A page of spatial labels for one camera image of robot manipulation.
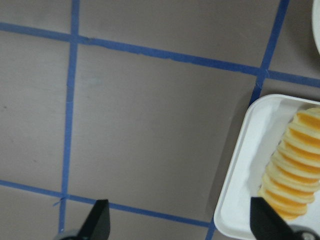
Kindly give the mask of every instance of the blue tape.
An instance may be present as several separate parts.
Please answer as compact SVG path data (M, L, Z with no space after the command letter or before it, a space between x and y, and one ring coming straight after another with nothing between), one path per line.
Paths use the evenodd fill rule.
M65 198L62 198L60 201L60 208L59 208L59 226L58 226L59 233L62 233L65 230L66 208L67 208L67 201Z
M240 73L250 74L250 75L257 75L259 72L259 68L254 66L247 66L243 64L220 61L220 60L199 57L199 56L192 56L188 54L159 50L159 49L145 47L145 46L132 45L132 44L98 39L98 38L88 38L84 36L79 36L78 43L83 45L100 46L107 49L123 51L123 52L132 53L132 54L142 54L142 55L154 57L154 58L171 59L177 62L190 63L194 65L217 68L217 69L228 70L233 72L240 72Z
M86 203L86 204L94 204L96 202L96 200L94 200L94 199L75 196L75 195L70 195L69 199L73 200L73 201L81 202L81 203ZM183 223L183 224L190 224L190 225L194 225L194 226L198 226L198 227L208 228L210 225L209 222L205 222L205 221L199 221L199 220L190 219L190 218L181 217L181 216L174 216L174 215L170 215L170 214L145 210L145 209L131 207L131 206L125 206L125 205L111 203L111 202L109 203L109 207L111 209L115 209L115 210L130 212L130 213L134 213L134 214L146 215L149 217L170 220L170 221Z
M16 34L26 34L26 35L31 35L35 37L59 40L64 42L69 42L71 40L71 35L67 33L43 30L43 29L38 29L38 28L28 27L28 26L20 26L20 25L9 24L4 22L0 22L0 31L6 31L6 32L11 32Z
M36 194L48 195L48 196L52 196L52 197L56 197L56 198L61 198L63 196L63 194L58 191L51 191L51 190L47 190L47 189L43 189L43 188L39 188L39 187L28 186L28 185L5 181L5 180L0 180L0 185L5 186L5 187L9 187L9 188L33 192Z
M214 222L214 217L212 217L209 228L208 228L208 232L206 233L206 236L205 236L205 240L211 240L214 236L215 230L216 230L216 226Z
M268 72L268 68L271 63L272 56L274 54L276 44L281 32L282 25L285 20L286 12L288 9L290 0L281 0L279 3L279 7L275 16L274 24L272 27L271 35L266 46L266 50L262 59L260 71L256 77L255 86L252 91L251 99L249 102L249 106L260 97L262 87L264 85L264 81L266 79Z
M266 75L264 74L263 71L260 74L258 74L258 76L256 77L255 86L251 94L249 106L260 97L265 79L266 79Z
M306 76L293 75L293 74L288 74L288 73L283 73L283 72L278 72L278 71L271 71L271 70L268 73L269 73L268 77L270 79L320 88L320 79L306 77Z
M286 12L288 9L290 0L281 0L279 3L278 11L275 16L274 24L272 27L271 35L263 56L261 67L263 69L268 69L271 63L272 56L276 49L276 44L281 32L282 25L285 21Z
M63 198L60 203L59 210L59 233L65 230L66 205L69 185L70 172L70 156L72 143L72 122L73 122L73 108L74 108L74 92L75 92L75 78L77 67L77 52L78 52L78 32L79 32L79 12L80 0L72 0L71 9L71 39L69 50L69 66L67 76L67 91L65 104L65 132L64 132L64 150L63 150L63 167L62 167L62 184L61 191Z
M209 222L199 221L199 220L180 217L180 216L174 216L170 214L140 209L140 208L131 207L131 206L110 203L110 208L130 212L130 213L135 213L135 214L146 215L154 218L166 219L166 220L183 223L183 224L190 224L190 225L195 225L195 226L204 227L204 228L209 227Z

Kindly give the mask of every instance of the white tray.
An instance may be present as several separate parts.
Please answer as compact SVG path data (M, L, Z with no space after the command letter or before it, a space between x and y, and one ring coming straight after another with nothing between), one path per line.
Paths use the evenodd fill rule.
M261 178L288 122L298 110L320 107L320 102L271 94L247 110L214 212L216 228L226 236L254 240L250 230L250 198L257 196ZM307 214L289 225L312 228L320 235L320 191Z

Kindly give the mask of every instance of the gray floor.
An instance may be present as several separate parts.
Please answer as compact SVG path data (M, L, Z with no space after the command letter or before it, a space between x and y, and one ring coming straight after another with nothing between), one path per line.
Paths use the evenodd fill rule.
M81 0L79 35L259 68L279 2ZM71 9L69 0L0 0L0 23L69 34ZM320 80L308 82L320 79L311 9L290 1L269 67L300 84L267 77L261 96L320 101ZM61 191L70 43L1 29L1 238L53 239L60 198L21 185ZM209 224L256 78L79 44L68 194ZM91 207L67 200L64 230ZM143 211L111 208L109 239L210 238L208 227ZM213 239L230 238L216 230Z

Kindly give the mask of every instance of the painter's tape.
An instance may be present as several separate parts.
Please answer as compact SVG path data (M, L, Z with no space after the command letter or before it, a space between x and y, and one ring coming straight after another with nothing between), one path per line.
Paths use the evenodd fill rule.
M64 42L69 42L71 40L71 35L67 33L43 30L43 29L28 27L28 26L20 26L20 25L5 23L5 22L0 22L0 31L31 35L35 37L59 40Z
M216 226L214 222L214 217L212 217L209 228L208 228L208 232L206 233L206 236L205 236L205 240L212 240L215 230L216 230Z
M271 35L262 59L261 68L256 77L255 86L252 91L249 106L260 97L262 87L264 85L264 81L266 77L269 76L268 68L270 66L272 56L276 49L277 41L281 32L282 25L285 20L289 1L290 0L281 0L281 2L279 3L279 7L274 20Z
M63 150L63 166L62 166L62 185L61 191L63 198L60 203L59 210L59 227L58 232L65 230L66 206L68 197L69 172L70 172L70 157L71 157L71 140L72 140L72 121L74 109L74 93L75 93L75 78L77 68L77 53L78 53L78 32L79 32L79 11L80 0L72 0L71 8L71 39L69 50L69 66L67 76L67 91L65 104L65 130L64 130L64 150Z
M63 196L63 194L61 192L51 191L51 190L47 190L47 189L43 189L43 188L39 188L39 187L34 187L34 186L28 186L28 185L15 183L15 182L11 182L11 181L0 180L0 185L5 186L5 187L9 187L9 188L33 192L36 194L48 195L48 196L52 196L52 197L56 197L56 198L61 198Z
M186 218L186 217L175 216L175 215L145 210L145 209L131 207L131 206L120 205L120 204L115 204L115 203L110 203L109 206L111 209L126 211L126 212L130 212L130 213L135 213L135 214L146 215L146 216L150 216L150 217L154 217L154 218L170 220L170 221L174 221L174 222L178 222L178 223L195 225L198 227L208 228L209 224L210 224L209 222L205 222L205 221L199 221L199 220L190 219L190 218Z
M132 54L142 54L149 57L160 59L171 59L173 61L190 63L194 65L200 65L210 68L217 68L222 70L228 70L233 72L240 72L244 74L256 75L259 72L258 67L247 66L243 64L237 64L227 61L220 61L205 57L192 56L188 54L182 54L172 51L165 51L145 46L132 45L127 43L121 43L117 41L104 40L99 38L88 38L79 36L78 43L83 45L100 46L107 49L128 52Z
M281 0L281 2L279 3L279 7L275 16L271 35L270 35L270 38L263 56L263 60L261 63L261 68L263 69L268 69L270 66L271 59L275 52L276 44L281 32L281 28L285 20L289 2L290 0Z
M270 79L320 88L320 79L306 77L306 76L293 75L293 74L288 74L288 73L283 73L283 72L278 72L278 71L271 71L271 70L268 73L269 73L268 78L270 78Z
M72 201L86 203L86 204L95 204L95 202L96 202L96 200L94 200L94 199L81 197L81 196L75 196L75 195L70 195L68 199L72 200ZM111 203L111 202L109 203L109 207L111 209L115 209L115 210L120 210L120 211L134 213L134 214L146 215L149 217L155 217L155 218L170 220L170 221L174 221L174 222L184 223L184 224L190 224L190 225L194 225L194 226L198 226L198 227L208 228L210 225L209 222L205 222L205 221L199 221L199 220L190 219L190 218L186 218L186 217L175 216L175 215L160 213L160 212L156 212L156 211L150 211L150 210L145 210L145 209L141 209L141 208L120 205L120 204Z

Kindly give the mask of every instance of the stacked cookies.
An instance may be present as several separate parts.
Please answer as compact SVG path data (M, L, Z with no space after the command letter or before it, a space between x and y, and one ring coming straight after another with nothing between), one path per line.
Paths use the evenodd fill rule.
M320 108L299 111L271 156L258 195L284 219L307 212L320 190Z

